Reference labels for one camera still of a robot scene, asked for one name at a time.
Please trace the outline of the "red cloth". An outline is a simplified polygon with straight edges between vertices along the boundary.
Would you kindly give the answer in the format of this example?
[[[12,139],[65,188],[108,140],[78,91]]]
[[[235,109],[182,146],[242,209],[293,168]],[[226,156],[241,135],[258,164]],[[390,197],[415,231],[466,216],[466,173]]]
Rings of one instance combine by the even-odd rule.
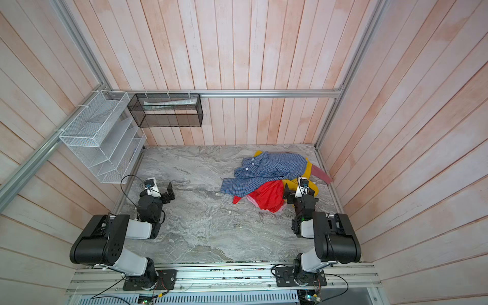
[[[251,192],[252,196],[274,196],[281,198],[283,201],[284,184],[281,180],[266,182],[255,191]]]

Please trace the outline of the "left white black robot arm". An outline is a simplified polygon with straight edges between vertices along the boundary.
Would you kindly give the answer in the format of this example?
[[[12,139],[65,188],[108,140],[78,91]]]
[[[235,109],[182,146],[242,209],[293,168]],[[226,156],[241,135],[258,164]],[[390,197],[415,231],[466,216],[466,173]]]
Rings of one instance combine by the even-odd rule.
[[[125,247],[126,240],[154,240],[166,219],[163,206],[175,199],[172,184],[161,193],[154,178],[144,181],[136,205],[137,217],[128,214],[95,215],[74,242],[69,258],[74,264],[98,266],[123,275],[124,291],[171,291],[175,269],[156,269],[154,260]]]

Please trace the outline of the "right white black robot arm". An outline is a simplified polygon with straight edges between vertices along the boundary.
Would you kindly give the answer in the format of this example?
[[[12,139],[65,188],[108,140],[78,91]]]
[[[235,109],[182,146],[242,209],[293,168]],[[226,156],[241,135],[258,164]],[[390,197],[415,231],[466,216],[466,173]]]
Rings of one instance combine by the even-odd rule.
[[[360,244],[346,214],[317,211],[318,198],[308,183],[299,185],[295,191],[286,186],[283,199],[296,213],[292,231],[300,238],[313,240],[314,246],[295,258],[290,275],[280,271],[281,277],[297,285],[319,284],[325,280],[320,274],[324,268],[359,262]]]

